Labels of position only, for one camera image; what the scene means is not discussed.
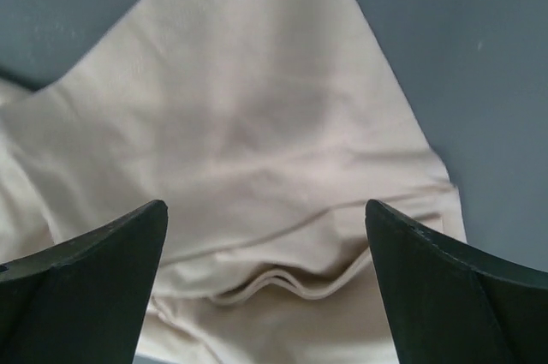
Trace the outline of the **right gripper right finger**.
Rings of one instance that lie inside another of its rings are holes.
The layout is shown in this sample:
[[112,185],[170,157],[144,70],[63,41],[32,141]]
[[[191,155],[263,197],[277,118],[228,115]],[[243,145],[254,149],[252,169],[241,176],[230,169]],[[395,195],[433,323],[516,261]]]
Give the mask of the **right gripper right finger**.
[[401,363],[545,363],[547,274],[439,233],[379,200],[366,234]]

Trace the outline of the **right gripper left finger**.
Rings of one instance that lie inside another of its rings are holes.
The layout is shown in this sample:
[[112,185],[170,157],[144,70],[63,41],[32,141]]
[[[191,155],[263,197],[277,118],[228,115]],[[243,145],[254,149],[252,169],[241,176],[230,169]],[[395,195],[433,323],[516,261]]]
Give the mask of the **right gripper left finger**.
[[130,363],[164,246],[161,200],[1,266],[3,363]]

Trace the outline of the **beige t shirt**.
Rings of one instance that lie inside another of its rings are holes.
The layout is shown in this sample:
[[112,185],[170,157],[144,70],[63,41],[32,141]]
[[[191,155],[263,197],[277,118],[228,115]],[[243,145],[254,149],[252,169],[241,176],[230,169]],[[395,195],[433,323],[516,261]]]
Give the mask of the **beige t shirt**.
[[3,260],[154,199],[169,227],[137,350],[174,363],[394,363],[365,204],[465,237],[355,0],[140,0],[2,103]]

